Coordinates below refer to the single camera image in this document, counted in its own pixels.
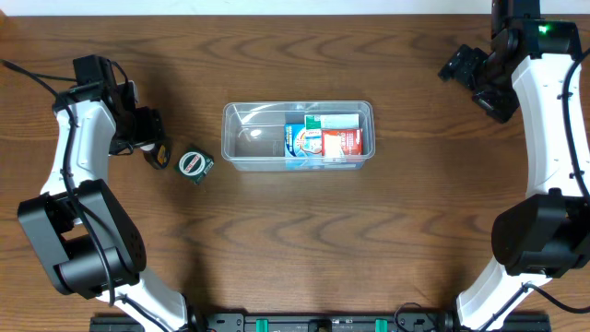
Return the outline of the red medicine box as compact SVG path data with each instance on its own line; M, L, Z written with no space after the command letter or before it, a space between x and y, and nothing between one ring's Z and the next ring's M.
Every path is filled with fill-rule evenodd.
M322 153L327 158L362 154L362 130L334 129L322 131Z

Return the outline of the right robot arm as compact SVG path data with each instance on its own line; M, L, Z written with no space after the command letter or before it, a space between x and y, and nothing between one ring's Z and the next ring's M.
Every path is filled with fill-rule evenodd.
M589 52L571 21L547 20L537 0L494 0L488 51L462 45L442 80L470 90L499 123L523 117L528 177L525 199L501 213L492 257L459 293L439 331L547 331L549 319L517 306L589 261L589 145L580 74Z

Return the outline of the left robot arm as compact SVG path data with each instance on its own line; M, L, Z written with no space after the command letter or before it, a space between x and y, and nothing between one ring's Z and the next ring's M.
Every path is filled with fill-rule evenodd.
M111 156L140 149L167 167L160 114L137 105L134 81L117 82L117 63L88 55L73 66L75 86L54 93L53 167L40 195L19 204L20 225L60 293L116 306L145 331L198 331L186 297L147 267L139 230L108 186Z

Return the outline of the white green medicine box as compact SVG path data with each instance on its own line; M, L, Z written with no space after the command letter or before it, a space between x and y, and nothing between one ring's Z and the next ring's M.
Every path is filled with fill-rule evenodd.
M304 124L307 130L353 129L359 127L360 118L356 113L307 114Z

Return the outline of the green Zam-Buk ointment box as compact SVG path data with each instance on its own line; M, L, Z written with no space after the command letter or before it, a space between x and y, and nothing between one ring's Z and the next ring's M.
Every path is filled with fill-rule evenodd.
M196 146L190 146L174 164L175 171L194 184L200 184L210 173L214 158Z

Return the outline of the dark syrup bottle white cap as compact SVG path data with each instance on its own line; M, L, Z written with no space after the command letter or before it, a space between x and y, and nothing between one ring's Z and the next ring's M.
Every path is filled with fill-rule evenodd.
M165 169L171 158L171 149L165 142L148 144L141 147L144 159L156 170Z

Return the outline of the blue cooling patch box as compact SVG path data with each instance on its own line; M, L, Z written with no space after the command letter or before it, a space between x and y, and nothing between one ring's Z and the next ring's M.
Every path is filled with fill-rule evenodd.
M358 156L362 155L327 158L322 153L323 130L307 130L304 124L286 124L284 130L288 171L354 168Z

